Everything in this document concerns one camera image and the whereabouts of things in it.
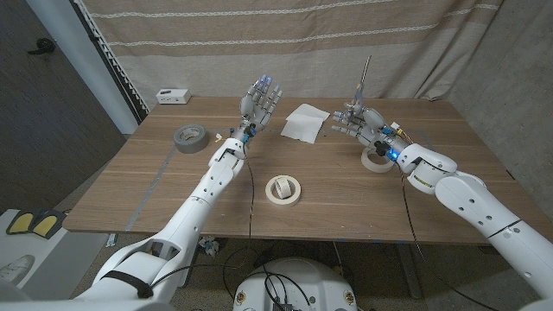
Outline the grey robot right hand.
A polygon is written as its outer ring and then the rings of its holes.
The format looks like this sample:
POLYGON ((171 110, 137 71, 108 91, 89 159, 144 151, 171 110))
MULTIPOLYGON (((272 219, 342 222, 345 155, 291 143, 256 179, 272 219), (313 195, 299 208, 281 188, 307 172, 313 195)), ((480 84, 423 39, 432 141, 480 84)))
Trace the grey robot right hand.
POLYGON ((332 129, 353 136, 370 149, 375 149, 378 156, 387 156, 396 161, 399 154, 412 144, 399 129, 386 123, 379 112, 362 104, 345 103, 345 111, 335 111, 333 120, 340 126, 332 129))

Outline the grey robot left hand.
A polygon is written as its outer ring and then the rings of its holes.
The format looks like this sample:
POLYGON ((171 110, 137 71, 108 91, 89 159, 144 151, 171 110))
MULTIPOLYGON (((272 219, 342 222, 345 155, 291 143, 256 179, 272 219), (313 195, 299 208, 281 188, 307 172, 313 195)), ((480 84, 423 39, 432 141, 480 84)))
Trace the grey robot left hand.
POLYGON ((264 74, 242 97, 239 106, 241 123, 231 134, 232 138, 248 142, 268 126, 271 115, 283 94, 279 85, 269 92, 272 81, 270 76, 264 74))

